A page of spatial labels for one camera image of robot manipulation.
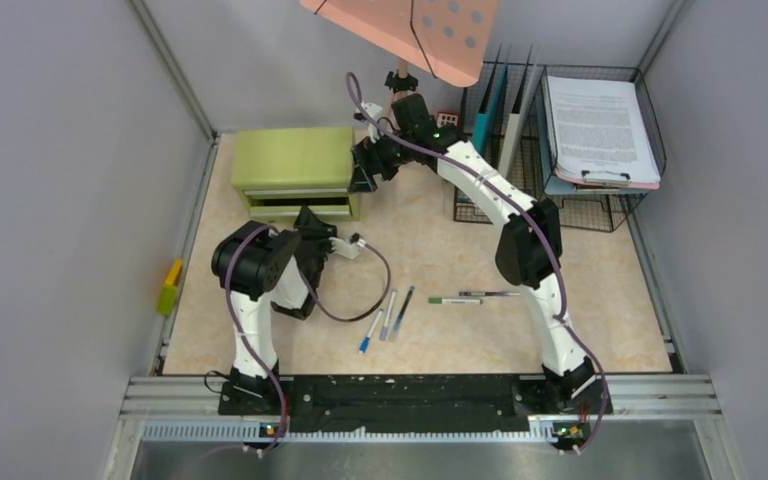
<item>green marker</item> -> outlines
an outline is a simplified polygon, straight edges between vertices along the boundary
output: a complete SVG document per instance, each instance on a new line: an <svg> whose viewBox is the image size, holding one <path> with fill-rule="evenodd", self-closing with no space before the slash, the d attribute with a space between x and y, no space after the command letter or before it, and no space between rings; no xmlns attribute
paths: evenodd
<svg viewBox="0 0 768 480"><path fill-rule="evenodd" d="M484 303L484 300L480 298L431 297L428 299L428 303L436 305L481 305Z"/></svg>

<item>pink panel with holes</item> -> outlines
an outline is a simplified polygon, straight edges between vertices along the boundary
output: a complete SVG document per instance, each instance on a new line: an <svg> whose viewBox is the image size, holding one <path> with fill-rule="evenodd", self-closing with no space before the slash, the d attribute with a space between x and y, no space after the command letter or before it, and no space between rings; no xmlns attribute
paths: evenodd
<svg viewBox="0 0 768 480"><path fill-rule="evenodd" d="M324 3L301 0L309 10L319 9L320 16L423 70L433 70L438 77L457 87L478 81L498 3L498 0L327 0ZM410 28L411 18L416 36Z"/></svg>

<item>beige tabletop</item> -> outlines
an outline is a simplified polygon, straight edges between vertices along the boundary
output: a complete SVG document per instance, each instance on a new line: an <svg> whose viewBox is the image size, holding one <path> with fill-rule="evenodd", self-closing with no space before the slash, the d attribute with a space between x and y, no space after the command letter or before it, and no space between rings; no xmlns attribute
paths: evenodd
<svg viewBox="0 0 768 480"><path fill-rule="evenodd" d="M230 370L233 324L219 280L210 271L216 245L248 216L231 189L235 136L223 135L210 180L163 372ZM401 306L416 286L395 342L377 332L365 355L358 347L372 317L343 324L316 309L305 321L273 312L282 374L536 373L540 344L522 298L489 298L481 306L431 305L429 296L459 290L512 290L494 264L499 231L452 220L452 186L410 164L365 195L361 221L338 223L339 235L359 232L393 269ZM563 229L561 266L573 324L611 372L669 371L658 322L625 225L614 233ZM332 255L319 295L332 313L353 316L381 295L385 270L364 252Z"/></svg>

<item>gray wall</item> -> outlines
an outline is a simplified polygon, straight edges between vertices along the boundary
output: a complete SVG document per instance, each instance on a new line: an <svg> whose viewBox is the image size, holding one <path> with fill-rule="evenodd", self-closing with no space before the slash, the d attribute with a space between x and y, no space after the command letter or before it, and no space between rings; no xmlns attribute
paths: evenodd
<svg viewBox="0 0 768 480"><path fill-rule="evenodd" d="M395 57L298 0L146 3L220 130L350 123L348 70L366 100L387 100L384 78ZM540 43L546 63L637 66L670 3L501 0L490 50L512 44L512 60L524 61L528 46ZM430 110L458 109L460 89L412 70Z"/></svg>
<svg viewBox="0 0 768 480"><path fill-rule="evenodd" d="M0 478L95 478L206 142L126 2L0 1Z"/></svg>
<svg viewBox="0 0 768 480"><path fill-rule="evenodd" d="M641 205L689 366L768 478L768 1L697 1L647 76L670 164Z"/></svg>

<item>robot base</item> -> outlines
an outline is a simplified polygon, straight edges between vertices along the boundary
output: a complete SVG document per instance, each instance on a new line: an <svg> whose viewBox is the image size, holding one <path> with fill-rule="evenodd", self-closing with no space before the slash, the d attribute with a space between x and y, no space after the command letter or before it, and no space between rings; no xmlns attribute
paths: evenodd
<svg viewBox="0 0 768 480"><path fill-rule="evenodd" d="M278 364L272 369L278 375ZM280 415L281 403L275 385L268 378L252 378L231 369L230 380L222 384L219 415Z"/></svg>

